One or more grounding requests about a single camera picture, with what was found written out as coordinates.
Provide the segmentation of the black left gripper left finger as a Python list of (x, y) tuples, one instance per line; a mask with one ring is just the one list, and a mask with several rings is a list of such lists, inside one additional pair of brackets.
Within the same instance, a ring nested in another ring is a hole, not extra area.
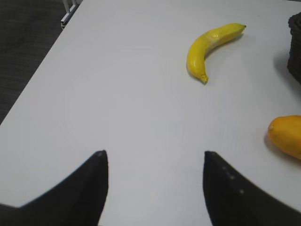
[(96, 226), (109, 188), (108, 157), (95, 152), (55, 187), (21, 206), (0, 206), (2, 226)]

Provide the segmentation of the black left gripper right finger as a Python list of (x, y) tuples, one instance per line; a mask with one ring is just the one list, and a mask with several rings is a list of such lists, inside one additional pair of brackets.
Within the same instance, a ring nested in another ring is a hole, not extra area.
[(214, 226), (299, 226), (301, 214), (272, 197), (228, 164), (206, 151), (203, 194)]

